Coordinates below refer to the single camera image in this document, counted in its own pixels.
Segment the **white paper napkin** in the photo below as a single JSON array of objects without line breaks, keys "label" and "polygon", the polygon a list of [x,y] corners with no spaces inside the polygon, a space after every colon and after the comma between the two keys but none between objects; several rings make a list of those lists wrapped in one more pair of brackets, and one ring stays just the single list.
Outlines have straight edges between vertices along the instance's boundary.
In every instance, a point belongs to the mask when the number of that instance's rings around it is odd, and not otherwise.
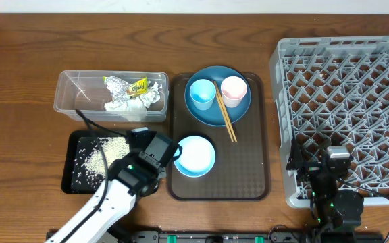
[{"label": "white paper napkin", "polygon": [[116,112],[129,122],[141,122],[147,116],[147,109],[160,100],[160,88],[161,86],[154,82],[154,85],[147,88],[145,94],[125,101],[107,102],[104,108],[106,111]]}]

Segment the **pink cup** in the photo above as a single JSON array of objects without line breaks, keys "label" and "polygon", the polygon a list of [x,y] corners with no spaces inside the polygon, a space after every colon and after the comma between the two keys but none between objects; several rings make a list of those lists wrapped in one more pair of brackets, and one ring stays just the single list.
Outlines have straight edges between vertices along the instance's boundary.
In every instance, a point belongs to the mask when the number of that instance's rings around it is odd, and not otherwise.
[{"label": "pink cup", "polygon": [[225,78],[220,88],[224,105],[229,108],[237,107],[248,90],[246,82],[238,76]]}]

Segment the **dark blue plate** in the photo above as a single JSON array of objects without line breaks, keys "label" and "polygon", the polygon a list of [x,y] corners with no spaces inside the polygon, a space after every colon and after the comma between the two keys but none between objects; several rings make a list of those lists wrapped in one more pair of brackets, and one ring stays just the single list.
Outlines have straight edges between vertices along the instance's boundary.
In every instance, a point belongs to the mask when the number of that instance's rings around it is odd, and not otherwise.
[{"label": "dark blue plate", "polygon": [[247,85],[247,93],[242,98],[240,104],[234,108],[226,108],[230,121],[232,123],[235,123],[245,115],[245,113],[249,110],[249,107],[251,105],[251,89],[249,87],[248,81],[243,77],[243,75],[240,72],[230,67],[215,65],[215,66],[205,67],[199,70],[198,72],[193,74],[188,80],[188,83],[184,91],[184,99],[185,99],[186,106],[190,111],[190,113],[193,115],[193,117],[195,117],[200,122],[207,124],[209,126],[225,125],[217,100],[216,99],[213,100],[212,106],[209,109],[205,111],[201,111],[195,106],[195,102],[190,97],[190,87],[197,80],[207,79],[210,81],[216,81],[217,85],[219,86],[219,89],[221,89],[220,86],[222,81],[229,76],[238,76],[239,78],[242,78]]}]

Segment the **yellow foil snack wrapper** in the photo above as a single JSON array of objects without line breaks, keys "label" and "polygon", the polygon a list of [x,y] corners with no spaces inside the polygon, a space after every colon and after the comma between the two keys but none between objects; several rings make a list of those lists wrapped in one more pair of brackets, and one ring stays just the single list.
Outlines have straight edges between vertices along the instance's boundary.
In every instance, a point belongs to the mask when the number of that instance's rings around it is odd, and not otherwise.
[{"label": "yellow foil snack wrapper", "polygon": [[125,101],[147,92],[148,80],[142,78],[134,83],[129,83],[115,76],[103,76],[103,83],[111,93],[114,101]]}]

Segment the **light blue cup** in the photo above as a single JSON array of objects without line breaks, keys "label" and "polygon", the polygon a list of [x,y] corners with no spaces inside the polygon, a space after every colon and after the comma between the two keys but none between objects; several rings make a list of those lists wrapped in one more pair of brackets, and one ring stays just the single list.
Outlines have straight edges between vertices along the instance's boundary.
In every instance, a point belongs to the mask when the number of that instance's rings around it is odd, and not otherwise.
[{"label": "light blue cup", "polygon": [[208,110],[215,99],[216,91],[212,81],[199,79],[194,81],[189,89],[189,94],[198,110]]}]

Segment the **brown serving tray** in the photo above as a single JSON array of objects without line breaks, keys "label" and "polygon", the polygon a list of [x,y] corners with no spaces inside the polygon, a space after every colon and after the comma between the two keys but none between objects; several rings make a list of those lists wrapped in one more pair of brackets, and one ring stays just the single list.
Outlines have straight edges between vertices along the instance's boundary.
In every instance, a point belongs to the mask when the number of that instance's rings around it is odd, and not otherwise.
[{"label": "brown serving tray", "polygon": [[248,111],[233,123],[237,141],[230,140],[225,127],[209,126],[188,110],[184,90],[190,79],[181,74],[172,80],[170,134],[175,141],[187,136],[202,136],[214,146],[212,169],[198,178],[168,166],[167,189],[176,200],[261,200],[271,189],[263,84],[256,74],[245,73],[251,90]]}]

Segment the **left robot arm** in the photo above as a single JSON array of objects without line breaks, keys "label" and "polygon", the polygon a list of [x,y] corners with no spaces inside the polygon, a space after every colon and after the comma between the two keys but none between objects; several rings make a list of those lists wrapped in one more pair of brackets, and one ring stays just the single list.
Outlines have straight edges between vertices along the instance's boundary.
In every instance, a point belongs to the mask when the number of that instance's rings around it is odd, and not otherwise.
[{"label": "left robot arm", "polygon": [[171,154],[144,151],[131,151],[115,160],[90,200],[47,241],[98,242],[140,198],[157,191],[159,174],[171,160]]}]

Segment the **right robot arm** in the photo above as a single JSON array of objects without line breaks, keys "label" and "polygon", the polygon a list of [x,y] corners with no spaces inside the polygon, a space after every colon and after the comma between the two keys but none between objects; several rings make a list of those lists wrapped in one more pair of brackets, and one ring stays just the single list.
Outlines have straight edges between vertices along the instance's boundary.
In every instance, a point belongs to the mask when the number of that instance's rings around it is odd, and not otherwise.
[{"label": "right robot arm", "polygon": [[361,224],[363,197],[353,190],[339,190],[338,180],[348,175],[353,157],[345,146],[329,146],[319,161],[309,162],[296,140],[292,140],[288,171],[295,171],[297,180],[309,182],[315,207],[322,226],[332,230],[353,230]]}]

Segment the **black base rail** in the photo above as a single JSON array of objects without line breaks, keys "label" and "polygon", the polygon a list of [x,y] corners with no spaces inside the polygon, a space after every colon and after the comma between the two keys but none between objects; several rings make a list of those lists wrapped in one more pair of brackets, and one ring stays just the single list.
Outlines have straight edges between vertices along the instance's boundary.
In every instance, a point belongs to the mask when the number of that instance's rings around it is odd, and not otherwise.
[{"label": "black base rail", "polygon": [[193,232],[134,232],[124,237],[105,232],[96,243],[289,243],[314,242],[308,234],[297,232],[272,232],[267,234],[219,234]]}]

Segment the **clear plastic bin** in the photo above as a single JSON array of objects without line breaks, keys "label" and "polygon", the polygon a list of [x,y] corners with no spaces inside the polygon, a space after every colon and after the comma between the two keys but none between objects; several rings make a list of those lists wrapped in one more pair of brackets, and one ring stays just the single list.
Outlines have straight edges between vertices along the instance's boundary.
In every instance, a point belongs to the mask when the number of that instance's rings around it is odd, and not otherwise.
[{"label": "clear plastic bin", "polygon": [[161,88],[158,103],[147,109],[147,116],[139,122],[163,122],[166,119],[169,97],[169,78],[164,72],[67,70],[60,73],[55,93],[54,110],[76,121],[82,118],[79,109],[94,122],[131,122],[116,112],[106,111],[104,104],[113,101],[103,83],[103,76],[115,76],[129,83],[147,78],[149,86],[157,82]]}]

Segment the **black plastic tray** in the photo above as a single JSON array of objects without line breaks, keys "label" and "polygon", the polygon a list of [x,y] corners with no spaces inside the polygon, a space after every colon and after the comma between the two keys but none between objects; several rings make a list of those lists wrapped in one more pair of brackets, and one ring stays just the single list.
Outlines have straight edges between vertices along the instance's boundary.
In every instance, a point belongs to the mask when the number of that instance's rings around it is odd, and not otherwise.
[{"label": "black plastic tray", "polygon": [[93,137],[88,130],[72,132],[68,141],[61,189],[66,194],[94,194],[105,179],[107,166],[130,152],[127,131],[96,131]]}]

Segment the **light blue bowl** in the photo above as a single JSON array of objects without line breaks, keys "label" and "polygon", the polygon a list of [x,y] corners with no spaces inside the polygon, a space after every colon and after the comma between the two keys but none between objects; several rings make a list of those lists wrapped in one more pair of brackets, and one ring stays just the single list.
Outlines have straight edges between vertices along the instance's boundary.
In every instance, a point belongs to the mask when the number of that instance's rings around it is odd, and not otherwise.
[{"label": "light blue bowl", "polygon": [[202,136],[187,136],[178,142],[174,166],[184,176],[198,178],[209,173],[216,154],[212,143]]}]

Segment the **grey dishwasher rack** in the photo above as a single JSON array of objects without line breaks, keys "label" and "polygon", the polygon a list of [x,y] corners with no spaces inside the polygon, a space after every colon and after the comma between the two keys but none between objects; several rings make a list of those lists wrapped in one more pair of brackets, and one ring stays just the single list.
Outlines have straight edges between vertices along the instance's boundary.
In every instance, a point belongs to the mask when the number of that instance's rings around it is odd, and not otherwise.
[{"label": "grey dishwasher rack", "polygon": [[269,62],[280,162],[297,141],[316,162],[337,141],[353,156],[348,184],[366,205],[389,195],[389,36],[284,38]]}]

